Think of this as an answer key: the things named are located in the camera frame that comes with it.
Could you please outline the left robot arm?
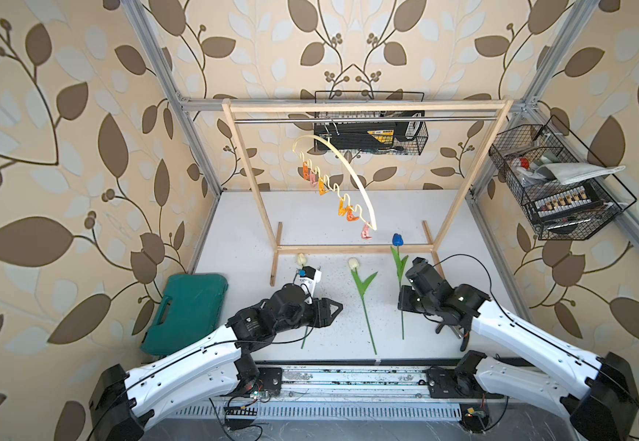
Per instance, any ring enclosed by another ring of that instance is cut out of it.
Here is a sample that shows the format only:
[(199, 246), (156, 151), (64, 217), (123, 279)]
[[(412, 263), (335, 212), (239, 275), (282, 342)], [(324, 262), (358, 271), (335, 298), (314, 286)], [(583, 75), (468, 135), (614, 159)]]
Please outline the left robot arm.
[(134, 369), (104, 370), (89, 400), (90, 440), (139, 440), (173, 413), (200, 400), (249, 391), (259, 377), (255, 351), (278, 334), (332, 325), (343, 305), (312, 299), (288, 283), (270, 298), (174, 354)]

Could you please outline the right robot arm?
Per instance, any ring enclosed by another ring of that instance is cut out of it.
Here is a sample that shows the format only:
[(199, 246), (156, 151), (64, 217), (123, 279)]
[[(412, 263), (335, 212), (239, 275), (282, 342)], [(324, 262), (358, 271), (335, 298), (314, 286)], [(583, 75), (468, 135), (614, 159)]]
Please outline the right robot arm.
[(452, 287), (436, 267), (417, 257), (400, 289), (398, 308), (452, 328), (466, 345), (472, 334), (488, 338), (529, 363), (510, 365), (466, 349), (452, 369), (427, 375), (435, 398), (502, 395), (570, 422), (587, 440), (626, 440), (639, 415), (639, 393), (628, 361), (574, 347), (503, 308), (490, 292)]

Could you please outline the blue tulip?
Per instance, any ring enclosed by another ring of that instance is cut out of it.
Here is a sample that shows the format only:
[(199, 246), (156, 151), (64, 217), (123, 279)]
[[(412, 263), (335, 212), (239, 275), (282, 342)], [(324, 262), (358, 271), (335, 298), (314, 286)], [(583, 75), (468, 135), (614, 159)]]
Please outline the blue tulip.
[(394, 233), (391, 239), (391, 253), (393, 255), (394, 263), (396, 266), (396, 275), (398, 279), (398, 288), (402, 286), (402, 279), (404, 276), (405, 266), (408, 261), (408, 256), (403, 257), (400, 253), (400, 248), (404, 246), (404, 240), (400, 233)]

